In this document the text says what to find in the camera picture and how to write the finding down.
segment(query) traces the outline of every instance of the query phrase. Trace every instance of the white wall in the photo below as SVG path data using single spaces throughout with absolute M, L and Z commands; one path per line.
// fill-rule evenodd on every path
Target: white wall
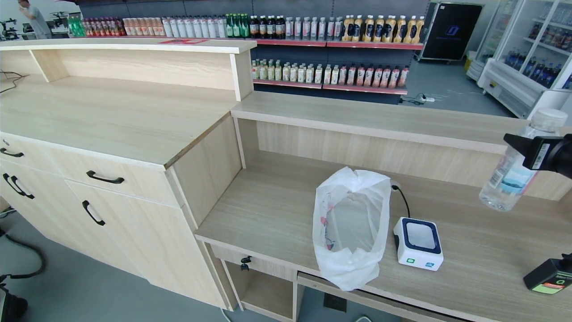
M 56 11 L 79 12 L 80 7 L 73 2 L 55 0 L 29 0 L 32 6 L 37 7 L 42 13 L 43 18 L 53 20 L 50 14 Z M 18 32 L 22 32 L 22 24 L 29 22 L 28 18 L 20 12 L 18 0 L 0 0 L 0 20 L 8 20 L 14 18 L 17 20 L 16 25 L 13 23 L 6 24 L 7 28 L 14 27 Z

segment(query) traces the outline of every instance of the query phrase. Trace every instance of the cabinet door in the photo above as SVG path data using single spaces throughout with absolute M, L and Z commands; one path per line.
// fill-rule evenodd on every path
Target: cabinet door
M 181 209 L 67 183 L 151 284 L 226 308 Z
M 63 177 L 9 162 L 2 162 L 1 167 L 2 175 L 8 173 L 10 176 L 8 182 L 2 178 L 2 184 L 11 184 L 34 196 L 30 199 L 7 187 L 12 192 L 10 199 L 12 195 L 18 196 L 19 199 L 15 196 L 13 199 L 33 207 L 34 211 L 26 209 L 22 216 L 47 238 L 108 265 L 141 275 L 109 237 L 105 227 L 89 217 Z M 12 182 L 13 176 L 17 178 L 17 186 Z

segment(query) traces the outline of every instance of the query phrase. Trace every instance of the white plastic bag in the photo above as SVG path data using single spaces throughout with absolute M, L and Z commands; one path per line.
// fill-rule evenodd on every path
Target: white plastic bag
M 345 167 L 316 189 L 314 251 L 323 278 L 341 290 L 361 288 L 379 275 L 390 219 L 391 181 Z

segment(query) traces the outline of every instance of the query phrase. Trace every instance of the drawer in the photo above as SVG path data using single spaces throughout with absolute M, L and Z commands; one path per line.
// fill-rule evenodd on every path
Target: drawer
M 0 160 L 59 174 L 57 167 L 46 153 L 47 144 L 9 133 L 0 133 Z
M 76 148 L 51 147 L 47 153 L 68 179 L 173 207 L 177 202 L 165 171 L 152 164 Z
M 212 245 L 213 253 L 217 258 L 231 262 L 233 264 L 242 264 L 240 260 L 248 257 L 248 255 L 235 252 L 233 250 L 228 250 L 226 248 L 221 248 Z M 266 260 L 261 260 L 259 258 L 251 256 L 251 262 L 248 263 L 248 268 L 257 270 L 258 272 L 266 273 L 268 275 L 276 276 L 290 282 L 295 281 L 297 271 L 279 264 L 275 264 Z

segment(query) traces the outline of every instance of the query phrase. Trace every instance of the refrigerator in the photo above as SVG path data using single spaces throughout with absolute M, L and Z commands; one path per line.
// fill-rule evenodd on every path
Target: refrigerator
M 476 58 L 471 61 L 471 65 L 467 70 L 467 76 L 477 81 L 483 72 L 487 59 L 494 56 L 496 49 L 501 43 L 510 18 L 516 9 L 518 0 L 499 1 L 495 14 L 492 16 L 491 23 L 484 34 L 483 40 L 480 42 L 476 51 Z
M 571 52 L 572 3 L 519 0 L 477 84 L 521 119 L 562 109 L 572 93 Z

